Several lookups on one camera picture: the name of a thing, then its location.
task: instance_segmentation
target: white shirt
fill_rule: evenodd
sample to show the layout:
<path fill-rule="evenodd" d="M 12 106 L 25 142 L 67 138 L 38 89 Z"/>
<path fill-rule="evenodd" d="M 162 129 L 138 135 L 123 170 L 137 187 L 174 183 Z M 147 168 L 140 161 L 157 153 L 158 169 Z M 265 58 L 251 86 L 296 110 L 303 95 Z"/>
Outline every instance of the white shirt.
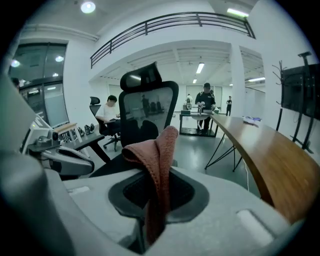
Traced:
<path fill-rule="evenodd" d="M 107 120 L 118 119 L 114 106 L 102 105 L 95 114 L 96 117 L 104 117 Z"/>
<path fill-rule="evenodd" d="M 191 95 L 188 95 L 187 97 L 186 97 L 186 99 L 190 99 L 190 103 L 192 103 L 192 97 L 191 97 Z"/>

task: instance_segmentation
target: wooden tabletop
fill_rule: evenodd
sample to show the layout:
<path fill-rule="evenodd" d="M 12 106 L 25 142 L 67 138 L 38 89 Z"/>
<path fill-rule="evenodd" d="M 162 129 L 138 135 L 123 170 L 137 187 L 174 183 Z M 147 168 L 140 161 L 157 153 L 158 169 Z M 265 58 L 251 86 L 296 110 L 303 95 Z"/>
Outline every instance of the wooden tabletop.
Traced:
<path fill-rule="evenodd" d="M 261 198 L 291 223 L 306 216 L 320 187 L 319 165 L 299 146 L 267 125 L 213 114 L 248 165 Z"/>
<path fill-rule="evenodd" d="M 64 131 L 70 130 L 71 128 L 75 127 L 76 125 L 77 125 L 76 122 L 74 122 L 74 123 L 66 123 L 64 125 L 61 125 L 61 126 L 55 128 L 54 131 L 56 133 L 62 133 Z"/>

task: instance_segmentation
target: chair headrest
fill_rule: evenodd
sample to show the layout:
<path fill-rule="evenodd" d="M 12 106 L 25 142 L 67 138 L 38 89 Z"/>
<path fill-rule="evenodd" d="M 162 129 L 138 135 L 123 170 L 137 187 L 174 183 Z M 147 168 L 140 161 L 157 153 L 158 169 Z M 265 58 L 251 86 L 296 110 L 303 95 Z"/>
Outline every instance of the chair headrest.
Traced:
<path fill-rule="evenodd" d="M 100 103 L 100 99 L 97 97 L 90 97 L 91 98 L 91 102 L 90 105 L 96 105 Z"/>
<path fill-rule="evenodd" d="M 140 92 L 160 83 L 162 78 L 157 69 L 157 62 L 154 62 L 124 74 L 120 80 L 120 87 L 127 93 Z"/>

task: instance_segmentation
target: person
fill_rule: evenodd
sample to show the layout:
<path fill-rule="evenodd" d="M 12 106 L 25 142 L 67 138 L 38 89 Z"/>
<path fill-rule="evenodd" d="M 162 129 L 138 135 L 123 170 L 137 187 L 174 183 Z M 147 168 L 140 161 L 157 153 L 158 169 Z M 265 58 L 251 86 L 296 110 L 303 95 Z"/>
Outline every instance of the person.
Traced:
<path fill-rule="evenodd" d="M 210 93 L 210 83 L 206 82 L 203 85 L 203 91 L 199 92 L 195 98 L 195 103 L 198 105 L 200 109 L 203 110 L 212 110 L 213 106 L 216 104 L 215 97 Z M 199 122 L 200 127 L 203 125 L 203 131 L 207 131 L 209 129 L 210 117 L 207 117 L 205 120 L 201 120 Z"/>
<path fill-rule="evenodd" d="M 13 77 L 11 78 L 12 83 L 14 84 L 15 88 L 17 88 L 18 92 L 19 92 L 19 88 L 20 88 L 20 81 L 18 78 Z"/>
<path fill-rule="evenodd" d="M 229 116 L 231 113 L 231 105 L 232 105 L 232 100 L 231 100 L 231 96 L 229 96 L 229 99 L 226 101 L 226 116 L 228 115 L 229 112 Z"/>
<path fill-rule="evenodd" d="M 107 124 L 108 128 L 111 129 L 114 133 L 120 133 L 120 114 L 116 114 L 115 105 L 117 102 L 117 97 L 110 95 L 106 103 L 98 109 L 95 114 L 95 118 L 103 121 L 104 124 Z"/>
<path fill-rule="evenodd" d="M 191 97 L 191 95 L 190 94 L 188 94 L 188 96 L 186 97 L 186 103 L 192 103 L 192 101 L 193 101 L 193 98 Z"/>
<path fill-rule="evenodd" d="M 142 95 L 142 107 L 143 107 L 145 117 L 147 118 L 149 116 L 150 104 L 149 104 L 149 99 L 147 99 L 145 95 Z"/>

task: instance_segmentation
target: white cable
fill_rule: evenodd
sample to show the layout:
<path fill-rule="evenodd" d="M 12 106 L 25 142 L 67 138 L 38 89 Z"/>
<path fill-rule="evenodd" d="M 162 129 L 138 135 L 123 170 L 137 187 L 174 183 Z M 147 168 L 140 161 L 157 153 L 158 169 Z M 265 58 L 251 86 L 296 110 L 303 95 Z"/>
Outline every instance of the white cable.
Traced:
<path fill-rule="evenodd" d="M 248 191 L 250 192 L 250 190 L 249 190 L 249 173 L 247 170 L 247 164 L 246 164 L 245 160 L 243 160 L 243 162 L 244 162 L 244 166 L 245 166 L 245 170 L 246 170 L 246 185 L 247 185 Z"/>

